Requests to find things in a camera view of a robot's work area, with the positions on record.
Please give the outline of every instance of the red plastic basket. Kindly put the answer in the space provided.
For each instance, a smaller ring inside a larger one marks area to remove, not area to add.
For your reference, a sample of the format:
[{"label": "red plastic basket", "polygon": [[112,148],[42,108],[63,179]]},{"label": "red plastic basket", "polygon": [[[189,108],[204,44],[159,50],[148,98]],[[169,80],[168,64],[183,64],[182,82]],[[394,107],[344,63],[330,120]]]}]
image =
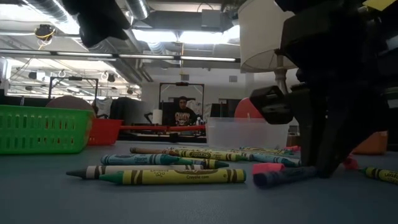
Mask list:
[{"label": "red plastic basket", "polygon": [[122,120],[94,119],[88,146],[106,146],[116,142]]}]

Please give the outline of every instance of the table surface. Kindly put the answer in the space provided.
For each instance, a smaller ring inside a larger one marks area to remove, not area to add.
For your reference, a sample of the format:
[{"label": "table surface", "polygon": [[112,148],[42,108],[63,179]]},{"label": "table surface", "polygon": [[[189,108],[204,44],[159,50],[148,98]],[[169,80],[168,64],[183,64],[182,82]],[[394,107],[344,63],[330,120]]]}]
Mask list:
[{"label": "table surface", "polygon": [[[398,186],[339,169],[273,189],[245,184],[119,186],[65,175],[129,147],[117,142],[73,155],[0,156],[0,223],[396,223]],[[398,170],[398,153],[356,156],[361,166]],[[252,162],[230,163],[251,174]]]}]

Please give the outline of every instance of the green plastic basket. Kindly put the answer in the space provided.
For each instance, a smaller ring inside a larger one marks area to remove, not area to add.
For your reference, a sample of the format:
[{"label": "green plastic basket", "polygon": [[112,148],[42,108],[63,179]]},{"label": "green plastic basket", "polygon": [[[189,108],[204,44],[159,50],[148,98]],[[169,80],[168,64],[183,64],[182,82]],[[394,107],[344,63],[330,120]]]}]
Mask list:
[{"label": "green plastic basket", "polygon": [[92,118],[88,110],[0,105],[0,154],[81,152]]}]

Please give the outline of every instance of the man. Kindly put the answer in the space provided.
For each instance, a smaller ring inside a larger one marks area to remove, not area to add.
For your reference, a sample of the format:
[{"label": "man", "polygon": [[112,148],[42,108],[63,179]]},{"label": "man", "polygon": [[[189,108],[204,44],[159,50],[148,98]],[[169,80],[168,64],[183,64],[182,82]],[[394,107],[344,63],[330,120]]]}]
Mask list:
[{"label": "man", "polygon": [[174,112],[174,122],[176,126],[188,126],[189,124],[194,124],[197,118],[197,115],[191,110],[187,108],[187,97],[181,96],[178,101],[178,107]]}]

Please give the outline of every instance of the black t-shirt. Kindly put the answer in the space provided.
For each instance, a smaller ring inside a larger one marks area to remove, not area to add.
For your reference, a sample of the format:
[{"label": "black t-shirt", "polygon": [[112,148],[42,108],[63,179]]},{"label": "black t-shirt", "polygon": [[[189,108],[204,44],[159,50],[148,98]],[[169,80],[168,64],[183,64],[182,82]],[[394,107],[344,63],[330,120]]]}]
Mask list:
[{"label": "black t-shirt", "polygon": [[191,123],[195,123],[197,115],[190,108],[184,110],[178,107],[173,113],[173,124],[176,126],[187,126]]}]

